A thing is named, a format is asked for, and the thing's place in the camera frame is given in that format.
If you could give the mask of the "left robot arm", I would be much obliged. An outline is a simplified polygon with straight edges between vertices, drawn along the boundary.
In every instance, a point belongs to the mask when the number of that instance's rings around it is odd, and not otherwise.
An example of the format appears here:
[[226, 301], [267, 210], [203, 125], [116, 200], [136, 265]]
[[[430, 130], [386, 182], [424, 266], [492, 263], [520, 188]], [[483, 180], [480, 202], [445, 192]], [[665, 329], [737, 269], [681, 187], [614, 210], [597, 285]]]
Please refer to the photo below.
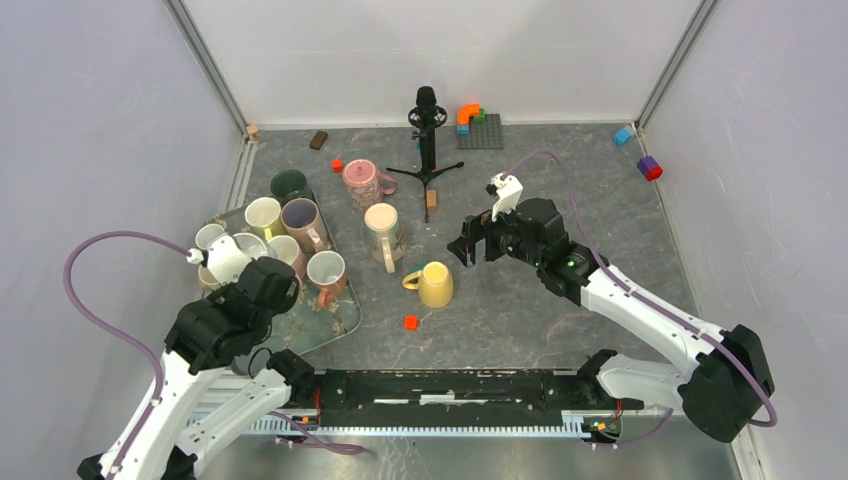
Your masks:
[[284, 262], [260, 257], [238, 281], [185, 305], [168, 333], [160, 366], [130, 424], [105, 452], [81, 461], [81, 479], [195, 479], [251, 424], [285, 403], [306, 405], [313, 379], [298, 370], [263, 369], [247, 387], [190, 426], [189, 418], [234, 358], [248, 354], [274, 316], [297, 301], [299, 281]]

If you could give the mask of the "salmon flower mug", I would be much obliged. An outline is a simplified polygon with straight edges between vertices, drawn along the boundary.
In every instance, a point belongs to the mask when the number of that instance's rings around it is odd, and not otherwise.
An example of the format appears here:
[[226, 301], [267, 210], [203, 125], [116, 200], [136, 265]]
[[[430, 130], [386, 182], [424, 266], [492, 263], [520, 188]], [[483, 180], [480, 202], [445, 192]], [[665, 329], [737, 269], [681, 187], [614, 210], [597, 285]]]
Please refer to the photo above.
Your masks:
[[335, 251], [317, 252], [307, 263], [307, 277], [318, 289], [317, 306], [328, 308], [347, 287], [345, 260]]

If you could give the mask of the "iridescent pink mug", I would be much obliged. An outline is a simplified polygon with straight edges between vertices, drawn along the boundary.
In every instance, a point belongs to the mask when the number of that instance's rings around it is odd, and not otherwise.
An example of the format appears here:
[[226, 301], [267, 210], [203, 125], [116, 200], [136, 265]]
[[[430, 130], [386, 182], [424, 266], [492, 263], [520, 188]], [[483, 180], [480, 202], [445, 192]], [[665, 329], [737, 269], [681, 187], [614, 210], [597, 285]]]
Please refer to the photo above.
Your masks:
[[329, 249], [326, 225], [313, 200], [296, 198], [289, 201], [282, 208], [281, 221], [288, 235], [297, 241], [304, 253]]

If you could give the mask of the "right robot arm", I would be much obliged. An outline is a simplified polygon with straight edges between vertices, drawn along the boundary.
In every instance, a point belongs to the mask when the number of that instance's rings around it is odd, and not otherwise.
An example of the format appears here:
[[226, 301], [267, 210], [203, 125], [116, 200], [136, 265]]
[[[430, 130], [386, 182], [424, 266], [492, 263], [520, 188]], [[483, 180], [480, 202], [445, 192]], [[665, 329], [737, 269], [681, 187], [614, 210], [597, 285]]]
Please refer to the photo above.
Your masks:
[[553, 201], [533, 198], [508, 213], [468, 216], [447, 249], [466, 267], [502, 257], [527, 264], [549, 292], [614, 321], [664, 357], [657, 363], [598, 352], [577, 382], [585, 405], [633, 399], [681, 411], [722, 443], [748, 425], [776, 425], [775, 385], [759, 336], [744, 325], [727, 330], [703, 321], [639, 287], [572, 240]]

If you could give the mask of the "blue white mug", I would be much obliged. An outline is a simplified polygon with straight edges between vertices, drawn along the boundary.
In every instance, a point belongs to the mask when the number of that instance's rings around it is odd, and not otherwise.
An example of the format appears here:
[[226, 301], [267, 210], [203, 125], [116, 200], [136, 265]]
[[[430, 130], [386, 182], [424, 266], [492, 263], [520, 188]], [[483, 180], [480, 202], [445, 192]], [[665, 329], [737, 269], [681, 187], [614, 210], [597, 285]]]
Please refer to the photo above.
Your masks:
[[249, 258], [256, 260], [260, 257], [269, 257], [269, 246], [264, 240], [256, 235], [247, 232], [236, 233], [232, 235], [236, 246], [240, 251], [246, 254]]

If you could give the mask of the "yellow-green octagonal mug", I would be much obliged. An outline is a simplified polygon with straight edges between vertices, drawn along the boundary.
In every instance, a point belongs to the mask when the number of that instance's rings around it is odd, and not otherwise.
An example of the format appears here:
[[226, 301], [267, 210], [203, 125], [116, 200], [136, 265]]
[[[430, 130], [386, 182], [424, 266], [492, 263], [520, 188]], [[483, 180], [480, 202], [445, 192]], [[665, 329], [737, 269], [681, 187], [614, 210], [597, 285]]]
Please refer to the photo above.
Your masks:
[[263, 241], [286, 234], [281, 220], [282, 207], [273, 197], [253, 200], [245, 209], [244, 217], [250, 231]]

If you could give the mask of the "dark green mug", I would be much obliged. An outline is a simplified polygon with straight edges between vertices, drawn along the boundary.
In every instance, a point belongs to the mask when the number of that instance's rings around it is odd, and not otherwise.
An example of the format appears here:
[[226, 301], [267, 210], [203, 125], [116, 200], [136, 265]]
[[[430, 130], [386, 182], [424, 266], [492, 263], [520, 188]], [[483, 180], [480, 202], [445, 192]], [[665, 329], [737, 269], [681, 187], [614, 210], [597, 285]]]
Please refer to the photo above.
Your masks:
[[307, 177], [299, 170], [284, 170], [277, 173], [269, 184], [271, 196], [281, 206], [298, 198], [307, 198], [316, 201]]

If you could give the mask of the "yellow mug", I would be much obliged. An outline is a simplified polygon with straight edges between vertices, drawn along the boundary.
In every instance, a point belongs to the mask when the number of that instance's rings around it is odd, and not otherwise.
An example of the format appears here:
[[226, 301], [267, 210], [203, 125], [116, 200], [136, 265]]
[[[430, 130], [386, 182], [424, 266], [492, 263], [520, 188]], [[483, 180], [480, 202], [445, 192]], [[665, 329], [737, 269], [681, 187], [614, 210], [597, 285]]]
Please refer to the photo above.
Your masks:
[[430, 308], [446, 306], [453, 297], [453, 277], [447, 266], [433, 261], [424, 265], [402, 280], [402, 286], [407, 290], [417, 292], [420, 301]]

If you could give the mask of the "small grey-blue mug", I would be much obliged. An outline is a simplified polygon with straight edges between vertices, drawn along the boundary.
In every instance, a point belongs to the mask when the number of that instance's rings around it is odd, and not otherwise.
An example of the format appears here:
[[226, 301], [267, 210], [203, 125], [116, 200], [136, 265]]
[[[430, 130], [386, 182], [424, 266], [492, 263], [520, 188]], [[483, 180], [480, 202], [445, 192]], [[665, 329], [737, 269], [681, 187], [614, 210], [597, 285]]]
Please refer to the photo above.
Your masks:
[[213, 222], [203, 225], [195, 234], [195, 245], [200, 250], [207, 250], [210, 244], [226, 233], [226, 229], [221, 224]]

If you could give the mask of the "pink octagonal mug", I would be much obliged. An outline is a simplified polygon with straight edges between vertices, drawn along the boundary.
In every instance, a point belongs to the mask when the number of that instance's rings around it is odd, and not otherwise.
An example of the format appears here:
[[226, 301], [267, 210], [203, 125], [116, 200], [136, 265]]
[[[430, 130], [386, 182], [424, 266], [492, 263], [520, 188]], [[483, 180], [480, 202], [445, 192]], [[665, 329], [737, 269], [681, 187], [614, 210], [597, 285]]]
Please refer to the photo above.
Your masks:
[[306, 276], [307, 259], [297, 240], [289, 235], [277, 235], [268, 240], [276, 258], [289, 265], [300, 282]]

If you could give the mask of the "tall seashell cream mug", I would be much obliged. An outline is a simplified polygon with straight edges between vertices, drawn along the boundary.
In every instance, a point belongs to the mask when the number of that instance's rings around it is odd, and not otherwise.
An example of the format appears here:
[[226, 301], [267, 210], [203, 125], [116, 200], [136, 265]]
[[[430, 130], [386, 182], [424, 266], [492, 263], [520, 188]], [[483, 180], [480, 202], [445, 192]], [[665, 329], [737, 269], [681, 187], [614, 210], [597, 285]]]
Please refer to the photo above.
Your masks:
[[387, 273], [396, 271], [396, 264], [406, 252], [406, 239], [399, 223], [397, 210], [388, 203], [377, 203], [364, 214], [371, 254], [382, 263]]

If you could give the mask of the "light green mug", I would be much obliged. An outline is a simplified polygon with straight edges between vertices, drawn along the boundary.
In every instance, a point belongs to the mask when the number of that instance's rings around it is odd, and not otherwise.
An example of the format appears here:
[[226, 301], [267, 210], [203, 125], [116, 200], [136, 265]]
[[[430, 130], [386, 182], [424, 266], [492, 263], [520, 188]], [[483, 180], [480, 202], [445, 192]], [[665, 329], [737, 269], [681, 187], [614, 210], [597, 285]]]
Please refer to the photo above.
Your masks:
[[199, 287], [202, 292], [211, 293], [220, 286], [220, 283], [208, 268], [200, 265], [197, 273]]

